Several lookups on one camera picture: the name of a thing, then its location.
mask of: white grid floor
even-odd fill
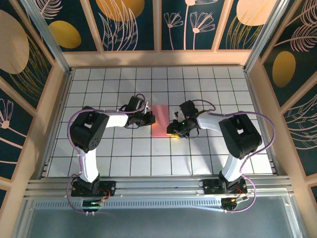
[[[66,136],[67,122],[83,106],[112,110],[143,93],[149,105],[169,105],[170,120],[187,100],[204,99],[218,113],[254,111],[241,67],[156,67],[76,69],[46,175],[68,177],[79,172],[77,156]],[[198,110],[210,106],[198,102]],[[255,116],[250,116],[258,131]],[[100,175],[167,176],[218,174],[228,150],[219,132],[200,130],[194,139],[151,138],[151,127],[107,128],[97,148]],[[254,156],[245,174],[272,174],[266,153]]]

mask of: aluminum frame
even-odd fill
[[[57,44],[52,32],[49,29],[49,26],[45,22],[40,11],[38,10],[38,7],[36,6],[35,1],[21,0],[21,3],[26,9],[26,12],[30,15],[37,29],[41,33],[41,36],[47,43],[49,49],[51,50],[52,54],[55,56],[57,62],[59,62],[60,66],[67,74],[70,74],[70,67],[63,55],[63,52],[61,51],[59,45]]]
[[[48,127],[48,129],[49,129],[48,138],[49,139],[45,145],[43,155],[42,155],[42,157],[40,157],[41,159],[39,159],[39,163],[35,169],[34,179],[41,179],[45,164],[50,159],[50,155],[51,155],[53,147],[54,147],[55,137],[58,133],[58,124],[59,124],[60,119],[63,115],[63,108],[64,108],[65,103],[66,103],[67,92],[70,88],[73,77],[74,77],[74,74],[73,74],[73,71],[71,71],[70,74],[66,75],[62,80],[62,85],[60,87],[59,97],[57,98],[57,102],[59,102],[59,105],[52,111],[54,118],[53,118],[52,123]]]
[[[245,75],[245,78],[246,78],[246,81],[247,81],[247,85],[248,85],[248,88],[249,88],[249,92],[250,92],[250,96],[251,96],[251,99],[252,99],[252,102],[253,102],[253,106],[254,106],[255,112],[262,114],[261,108],[259,107],[260,103],[259,103],[259,100],[258,100],[256,94],[255,94],[255,90],[254,90],[254,87],[253,87],[253,84],[252,84],[252,81],[251,81],[251,77],[250,77],[249,73],[246,72],[246,71],[244,72],[244,75]],[[265,119],[262,118],[262,117],[257,117],[257,118],[258,118],[258,121],[259,121],[260,130],[262,132],[263,141],[267,145],[267,144],[269,144],[271,138],[269,136],[267,127],[265,126]],[[278,163],[278,160],[276,158],[274,150],[272,150],[272,148],[269,148],[266,151],[267,151],[268,157],[272,158],[273,166],[274,166],[276,174],[277,175],[284,175],[283,172],[282,172],[282,169],[281,169],[281,167],[280,167],[280,165]]]
[[[289,0],[279,0],[276,2],[270,16],[268,17],[266,24],[261,29],[258,38],[256,39],[251,53],[245,64],[245,71],[249,72],[256,60],[258,59],[261,51],[263,50],[265,44],[269,40],[271,34],[277,27],[283,13],[285,12],[287,5],[289,4]]]
[[[282,197],[294,237],[307,237],[288,176],[253,175],[250,178],[256,185],[258,197]],[[101,210],[191,207],[219,211],[219,201],[223,195],[204,195],[200,187],[202,179],[217,179],[217,176],[102,178],[101,180],[115,180],[117,185],[115,196],[109,198],[107,205],[101,207]],[[36,209],[71,209],[65,198],[67,183],[68,178],[30,180],[22,202],[20,219],[12,237],[26,237]],[[252,197],[253,189],[248,182],[247,185]],[[74,206],[80,207],[80,198],[71,200]]]

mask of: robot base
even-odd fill
[[[204,179],[203,189],[204,193],[207,194],[239,194],[240,191],[237,187],[242,190],[245,194],[248,193],[246,181],[244,178],[239,177],[235,181],[228,182],[226,178],[219,173],[219,179]]]
[[[85,186],[81,185],[80,182],[75,181],[73,183],[73,188],[71,191],[72,197],[105,197],[108,196],[108,191],[110,196],[114,196],[115,193],[115,181],[98,181],[98,190],[97,192],[92,192],[87,189]]]

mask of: robotic arm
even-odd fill
[[[204,191],[208,194],[236,193],[236,186],[244,188],[245,181],[241,177],[240,168],[246,156],[262,144],[262,139],[246,114],[233,117],[211,116],[208,111],[198,111],[192,101],[180,105],[175,112],[177,119],[167,127],[167,134],[189,138],[193,129],[210,129],[221,131],[229,151],[228,160],[219,173],[218,184],[203,181]]]
[[[100,188],[99,172],[97,169],[96,149],[101,138],[108,127],[128,127],[132,124],[137,126],[151,125],[155,123],[155,116],[152,111],[135,112],[140,109],[143,99],[133,96],[129,104],[124,105],[117,113],[83,112],[78,115],[70,127],[70,136],[74,145],[80,150],[83,158],[83,171],[77,178],[77,190],[86,191],[86,196],[98,195]]]

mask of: red block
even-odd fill
[[[156,123],[152,125],[152,137],[169,137],[166,134],[169,125],[168,105],[152,105],[151,110],[156,118]]]

